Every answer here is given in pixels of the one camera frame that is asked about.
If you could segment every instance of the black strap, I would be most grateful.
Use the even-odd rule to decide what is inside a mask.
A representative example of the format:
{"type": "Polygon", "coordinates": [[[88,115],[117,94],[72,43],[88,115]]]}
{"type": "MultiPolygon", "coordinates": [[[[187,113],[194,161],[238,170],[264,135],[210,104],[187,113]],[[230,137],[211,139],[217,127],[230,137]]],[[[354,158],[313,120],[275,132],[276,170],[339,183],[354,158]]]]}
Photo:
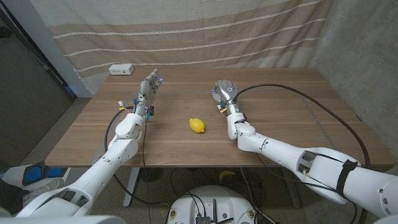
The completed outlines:
{"type": "Polygon", "coordinates": [[[336,191],[345,199],[346,197],[344,196],[343,192],[344,185],[346,184],[348,174],[353,171],[357,165],[358,162],[351,162],[347,159],[347,161],[343,164],[343,170],[341,170],[340,176],[338,177],[336,191]]]}

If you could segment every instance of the blue object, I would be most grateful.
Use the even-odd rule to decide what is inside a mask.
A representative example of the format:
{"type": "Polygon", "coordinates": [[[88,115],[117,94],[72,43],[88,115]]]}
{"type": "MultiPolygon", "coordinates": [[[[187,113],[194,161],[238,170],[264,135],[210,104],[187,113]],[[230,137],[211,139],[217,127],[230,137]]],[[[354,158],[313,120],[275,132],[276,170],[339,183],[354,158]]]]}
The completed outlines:
{"type": "Polygon", "coordinates": [[[28,171],[25,177],[25,183],[30,183],[32,181],[38,180],[42,178],[42,169],[41,167],[33,167],[28,171]]]}
{"type": "Polygon", "coordinates": [[[62,168],[50,168],[47,171],[47,177],[59,177],[61,175],[62,168]]]}

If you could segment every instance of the table leg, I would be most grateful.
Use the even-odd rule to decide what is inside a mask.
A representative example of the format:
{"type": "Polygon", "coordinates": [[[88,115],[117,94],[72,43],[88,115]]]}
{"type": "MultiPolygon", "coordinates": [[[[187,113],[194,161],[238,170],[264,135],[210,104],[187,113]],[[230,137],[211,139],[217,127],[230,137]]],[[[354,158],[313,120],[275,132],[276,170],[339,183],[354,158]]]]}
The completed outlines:
{"type": "MultiPolygon", "coordinates": [[[[286,169],[285,167],[281,167],[280,171],[282,172],[283,177],[288,178],[290,180],[294,179],[293,173],[290,170],[286,169]]],[[[292,199],[293,207],[301,208],[300,198],[295,183],[288,180],[285,180],[285,182],[287,186],[287,191],[289,192],[290,198],[292,199]]]]}
{"type": "MultiPolygon", "coordinates": [[[[136,188],[138,175],[139,175],[139,168],[138,167],[131,168],[129,183],[127,184],[127,190],[129,192],[132,192],[133,194],[134,194],[134,189],[136,188]]],[[[124,195],[123,206],[126,208],[129,207],[131,205],[131,201],[132,201],[131,196],[126,193],[124,195]]]]}

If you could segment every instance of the concrete wall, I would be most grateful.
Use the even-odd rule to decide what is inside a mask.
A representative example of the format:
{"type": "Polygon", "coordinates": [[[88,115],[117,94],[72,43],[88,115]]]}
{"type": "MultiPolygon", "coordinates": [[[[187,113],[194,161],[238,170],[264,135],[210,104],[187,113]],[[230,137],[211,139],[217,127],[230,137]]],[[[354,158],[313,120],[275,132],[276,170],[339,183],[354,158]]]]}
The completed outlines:
{"type": "Polygon", "coordinates": [[[311,67],[398,159],[398,1],[334,0],[311,67]]]}
{"type": "Polygon", "coordinates": [[[63,56],[61,50],[55,43],[49,30],[44,25],[43,20],[40,18],[32,3],[24,0],[3,0],[3,3],[11,11],[62,78],[68,83],[76,96],[92,97],[92,92],[89,91],[86,85],[82,82],[72,64],[65,58],[65,56],[63,56]]]}

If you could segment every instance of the wire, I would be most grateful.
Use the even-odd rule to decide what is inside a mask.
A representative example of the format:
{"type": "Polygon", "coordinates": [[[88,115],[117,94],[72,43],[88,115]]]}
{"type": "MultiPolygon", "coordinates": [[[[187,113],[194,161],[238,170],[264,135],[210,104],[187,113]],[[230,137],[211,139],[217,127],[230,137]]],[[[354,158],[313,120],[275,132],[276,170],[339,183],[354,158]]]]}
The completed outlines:
{"type": "Polygon", "coordinates": [[[242,167],[241,167],[241,173],[242,173],[243,179],[244,179],[244,181],[245,181],[245,183],[246,183],[246,185],[247,185],[247,187],[248,187],[249,195],[250,195],[250,199],[251,199],[251,203],[253,204],[253,207],[254,207],[264,218],[268,219],[271,223],[275,224],[275,222],[274,222],[271,218],[269,218],[268,216],[266,216],[266,215],[265,215],[261,210],[259,210],[259,209],[257,208],[257,206],[254,204],[253,196],[251,195],[251,191],[250,191],[250,186],[249,186],[248,181],[246,180],[246,177],[245,177],[244,174],[243,174],[243,169],[242,169],[242,167]]]}
{"type": "Polygon", "coordinates": [[[354,205],[354,217],[353,217],[353,219],[351,220],[350,224],[354,224],[355,218],[356,218],[356,214],[357,214],[357,212],[358,212],[358,208],[356,207],[356,204],[355,204],[354,202],[351,202],[351,203],[354,205]]]}
{"type": "Polygon", "coordinates": [[[172,176],[173,176],[173,173],[174,173],[174,171],[175,171],[176,169],[177,169],[177,168],[174,168],[173,171],[172,171],[171,174],[170,174],[170,185],[172,186],[172,189],[173,189],[173,191],[174,191],[175,196],[178,198],[178,194],[177,194],[177,192],[176,192],[175,189],[174,189],[173,181],[172,181],[172,176]]]}
{"type": "MultiPolygon", "coordinates": [[[[238,94],[236,94],[236,96],[233,98],[232,101],[233,101],[233,102],[237,102],[238,96],[239,96],[240,94],[242,94],[242,93],[244,93],[245,91],[248,91],[248,90],[250,90],[250,89],[257,88],[257,87],[261,87],[261,86],[275,86],[275,87],[285,88],[285,89],[287,89],[287,90],[293,91],[293,92],[295,92],[295,93],[298,93],[299,95],[302,95],[302,96],[306,97],[307,99],[309,99],[310,101],[314,102],[316,105],[318,105],[319,107],[321,107],[322,109],[324,109],[326,112],[328,112],[328,113],[329,113],[330,115],[332,115],[334,118],[336,118],[342,125],[344,125],[344,127],[346,127],[346,128],[348,129],[348,131],[350,131],[350,133],[355,137],[355,139],[357,140],[358,144],[361,146],[362,153],[363,153],[363,156],[364,156],[364,158],[365,158],[365,168],[367,168],[367,169],[370,169],[370,168],[371,168],[371,161],[370,161],[370,158],[369,158],[368,150],[366,149],[365,144],[363,143],[362,139],[358,136],[358,134],[354,131],[354,129],[353,129],[349,124],[347,124],[344,120],[342,120],[339,116],[337,116],[337,115],[334,114],[331,110],[329,110],[326,106],[323,106],[323,105],[322,105],[321,103],[319,103],[317,100],[313,99],[311,96],[308,96],[308,95],[305,94],[305,93],[302,93],[301,91],[298,91],[298,90],[296,90],[296,89],[294,89],[294,88],[291,88],[291,87],[289,87],[289,86],[280,85],[280,84],[273,84],[273,83],[258,84],[258,85],[253,85],[253,86],[250,86],[250,87],[247,87],[247,88],[241,90],[238,94]]],[[[367,215],[368,215],[368,211],[362,208],[361,216],[359,217],[359,222],[358,222],[358,223],[364,223],[365,220],[366,220],[366,216],[367,216],[367,215]]]]}
{"type": "Polygon", "coordinates": [[[362,152],[363,152],[363,156],[365,157],[365,167],[368,168],[368,169],[371,168],[371,161],[370,161],[370,158],[369,158],[368,150],[366,149],[365,144],[362,142],[362,139],[358,136],[358,134],[354,131],[354,129],[350,125],[348,125],[345,121],[343,121],[339,116],[337,116],[331,110],[329,110],[326,106],[323,106],[317,100],[313,99],[311,96],[308,96],[305,93],[302,93],[301,91],[298,91],[298,90],[296,90],[294,88],[291,88],[289,86],[280,85],[280,84],[273,84],[273,83],[258,84],[258,85],[250,86],[250,87],[247,87],[247,88],[241,90],[238,94],[236,94],[236,96],[233,98],[232,101],[233,102],[237,102],[238,96],[240,94],[242,94],[245,91],[248,91],[250,89],[261,87],[261,86],[276,86],[276,87],[280,87],[280,88],[285,88],[287,90],[293,91],[295,93],[298,93],[299,95],[302,95],[302,96],[306,97],[310,101],[314,102],[316,105],[320,106],[322,109],[324,109],[326,112],[328,112],[334,118],[336,118],[342,125],[344,125],[351,132],[351,134],[355,137],[355,139],[357,140],[357,142],[361,146],[361,149],[362,149],[362,152]]]}
{"type": "Polygon", "coordinates": [[[201,205],[203,206],[203,213],[205,214],[205,217],[207,217],[207,216],[206,216],[205,204],[204,204],[203,201],[200,199],[200,197],[198,197],[198,196],[196,196],[196,195],[194,195],[194,194],[191,194],[191,193],[190,193],[190,195],[191,195],[191,196],[194,196],[194,197],[196,197],[196,198],[198,198],[198,199],[200,200],[201,205]]]}
{"type": "MultiPolygon", "coordinates": [[[[109,122],[108,127],[106,128],[106,132],[105,132],[105,139],[104,139],[104,149],[105,152],[108,151],[108,134],[109,134],[109,130],[114,122],[114,120],[118,117],[119,114],[121,114],[124,110],[119,110],[112,118],[111,122],[109,122]]],[[[170,209],[170,205],[165,203],[165,202],[146,202],[145,200],[135,196],[133,193],[131,193],[130,191],[128,191],[128,189],[122,184],[122,182],[119,180],[119,178],[116,176],[116,174],[113,174],[114,179],[116,180],[116,182],[120,185],[120,187],[128,194],[130,195],[130,197],[136,199],[137,201],[144,203],[146,205],[166,205],[169,209],[170,209]]]]}
{"type": "Polygon", "coordinates": [[[111,122],[109,122],[108,127],[106,128],[105,131],[105,139],[104,139],[104,149],[105,152],[108,151],[108,134],[109,134],[109,130],[111,129],[111,126],[114,122],[114,120],[119,116],[119,114],[121,114],[123,112],[123,110],[119,110],[112,118],[111,122]]]}
{"type": "Polygon", "coordinates": [[[205,171],[203,170],[203,168],[200,168],[200,171],[203,173],[203,175],[210,181],[210,183],[212,184],[213,181],[211,181],[211,179],[207,176],[207,174],[205,173],[205,171]]]}
{"type": "Polygon", "coordinates": [[[192,170],[190,170],[190,171],[191,171],[191,174],[192,174],[193,183],[195,183],[195,187],[196,187],[198,184],[197,184],[197,182],[195,180],[195,174],[193,173],[192,170]]]}
{"type": "Polygon", "coordinates": [[[195,204],[197,205],[197,209],[198,209],[198,214],[199,214],[199,216],[201,216],[201,213],[200,213],[200,210],[199,210],[199,206],[198,206],[198,204],[197,204],[197,201],[193,198],[193,196],[192,196],[192,194],[191,194],[191,192],[188,190],[188,194],[189,195],[191,195],[191,198],[192,198],[192,200],[195,202],[195,204]]]}
{"type": "Polygon", "coordinates": [[[330,188],[330,187],[325,187],[325,186],[321,186],[321,185],[317,185],[317,184],[302,182],[302,181],[299,181],[299,180],[291,180],[291,179],[286,178],[286,177],[281,177],[281,176],[279,176],[278,174],[274,173],[274,171],[272,171],[272,170],[260,159],[258,153],[256,153],[256,156],[257,156],[257,158],[259,158],[259,160],[261,161],[262,165],[264,165],[264,167],[266,167],[266,168],[268,169],[268,171],[269,171],[271,174],[273,174],[274,176],[276,176],[276,177],[278,177],[278,178],[281,178],[281,179],[287,180],[287,181],[291,181],[291,182],[295,182],[295,183],[300,183],[300,184],[305,184],[305,185],[311,185],[311,186],[314,186],[314,187],[319,187],[319,188],[322,188],[322,189],[327,189],[327,190],[330,190],[330,191],[332,191],[332,192],[337,192],[337,190],[332,189],[332,188],[330,188]]]}
{"type": "MultiPolygon", "coordinates": [[[[144,164],[144,172],[147,172],[147,167],[145,166],[145,159],[144,159],[145,136],[147,135],[147,124],[148,124],[148,120],[145,120],[144,139],[142,140],[142,163],[144,164]]],[[[147,182],[147,200],[149,201],[149,184],[148,184],[148,182],[147,182]]],[[[150,218],[149,206],[148,206],[148,215],[149,215],[149,223],[152,223],[152,219],[150,218]]]]}
{"type": "Polygon", "coordinates": [[[250,209],[247,209],[246,211],[244,211],[244,213],[239,217],[239,219],[236,223],[239,223],[241,221],[242,217],[244,216],[244,214],[246,214],[248,211],[250,211],[250,209]]]}

